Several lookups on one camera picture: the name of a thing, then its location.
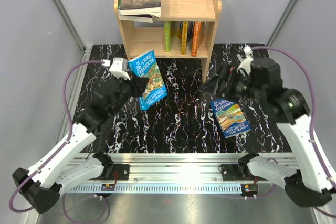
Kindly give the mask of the green 65-Storey Treehouse book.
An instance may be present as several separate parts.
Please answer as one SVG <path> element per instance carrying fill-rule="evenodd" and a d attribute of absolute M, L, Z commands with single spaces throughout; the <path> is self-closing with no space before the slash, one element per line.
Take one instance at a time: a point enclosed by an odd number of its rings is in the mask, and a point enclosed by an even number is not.
<path fill-rule="evenodd" d="M 164 22 L 164 51 L 170 52 L 171 50 L 171 31 L 172 31 L 173 22 L 165 21 Z"/>

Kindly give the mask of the blue back-cover Treehouse book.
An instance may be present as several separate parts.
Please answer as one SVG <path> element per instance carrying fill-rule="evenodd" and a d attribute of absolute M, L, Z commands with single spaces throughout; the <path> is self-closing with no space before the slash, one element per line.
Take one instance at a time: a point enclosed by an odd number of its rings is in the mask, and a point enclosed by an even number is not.
<path fill-rule="evenodd" d="M 180 22 L 178 38 L 181 40 L 181 54 L 186 55 L 187 46 L 191 41 L 194 30 L 194 22 Z"/>

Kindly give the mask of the orange 78-Storey Treehouse book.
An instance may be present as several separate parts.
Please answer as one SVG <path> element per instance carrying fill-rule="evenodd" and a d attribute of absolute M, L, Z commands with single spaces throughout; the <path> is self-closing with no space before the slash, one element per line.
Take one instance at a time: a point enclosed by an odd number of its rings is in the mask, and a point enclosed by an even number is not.
<path fill-rule="evenodd" d="M 198 48 L 201 45 L 204 38 L 205 22 L 196 21 L 194 23 L 194 33 L 191 46 L 192 57 L 197 56 Z"/>

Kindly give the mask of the purple 52-Storey Treehouse book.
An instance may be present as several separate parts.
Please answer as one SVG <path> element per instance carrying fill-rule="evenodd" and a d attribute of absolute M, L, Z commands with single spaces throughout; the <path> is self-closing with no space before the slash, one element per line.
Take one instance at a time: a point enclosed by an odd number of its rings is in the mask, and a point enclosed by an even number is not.
<path fill-rule="evenodd" d="M 118 18 L 123 21 L 153 23 L 151 15 L 118 15 Z"/>

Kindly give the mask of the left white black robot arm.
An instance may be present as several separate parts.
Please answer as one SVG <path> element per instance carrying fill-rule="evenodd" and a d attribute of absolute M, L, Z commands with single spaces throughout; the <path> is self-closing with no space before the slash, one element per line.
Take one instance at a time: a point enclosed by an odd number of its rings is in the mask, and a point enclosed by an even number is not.
<path fill-rule="evenodd" d="M 113 160 L 104 152 L 96 152 L 81 165 L 68 170 L 65 167 L 84 147 L 111 129 L 118 111 L 130 97 L 140 97 L 148 81 L 146 77 L 133 76 L 129 80 L 111 78 L 103 82 L 65 137 L 35 165 L 13 172 L 19 193 L 33 209 L 45 213 L 75 186 L 94 178 L 112 177 Z"/>

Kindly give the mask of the light blue Treehouse book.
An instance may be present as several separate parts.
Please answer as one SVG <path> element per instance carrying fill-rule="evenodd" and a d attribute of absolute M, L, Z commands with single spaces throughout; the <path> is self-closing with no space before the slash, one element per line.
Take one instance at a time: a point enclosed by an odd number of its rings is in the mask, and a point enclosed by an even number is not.
<path fill-rule="evenodd" d="M 128 61 L 130 70 L 140 78 L 148 78 L 144 92 L 139 98 L 141 110 L 147 110 L 167 96 L 161 72 L 159 70 L 154 50 L 145 52 Z"/>

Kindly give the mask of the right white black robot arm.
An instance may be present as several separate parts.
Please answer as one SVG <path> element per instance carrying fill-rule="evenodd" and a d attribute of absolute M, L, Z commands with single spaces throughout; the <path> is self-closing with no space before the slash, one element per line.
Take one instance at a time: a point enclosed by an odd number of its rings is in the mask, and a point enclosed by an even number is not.
<path fill-rule="evenodd" d="M 299 166 L 285 167 L 248 153 L 238 160 L 241 179 L 261 177 L 282 188 L 299 207 L 321 207 L 332 200 L 335 170 L 311 127 L 312 112 L 303 94 L 283 86 L 279 64 L 270 58 L 251 59 L 238 68 L 223 62 L 200 91 L 232 102 L 257 102 L 286 138 Z"/>

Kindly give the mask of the blue 91-Storey Treehouse book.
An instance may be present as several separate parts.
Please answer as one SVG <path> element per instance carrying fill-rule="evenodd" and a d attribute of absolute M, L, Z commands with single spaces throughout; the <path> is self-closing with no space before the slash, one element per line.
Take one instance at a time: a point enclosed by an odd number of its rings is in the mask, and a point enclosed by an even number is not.
<path fill-rule="evenodd" d="M 224 138 L 250 131 L 249 123 L 238 104 L 219 99 L 210 102 L 210 106 Z"/>

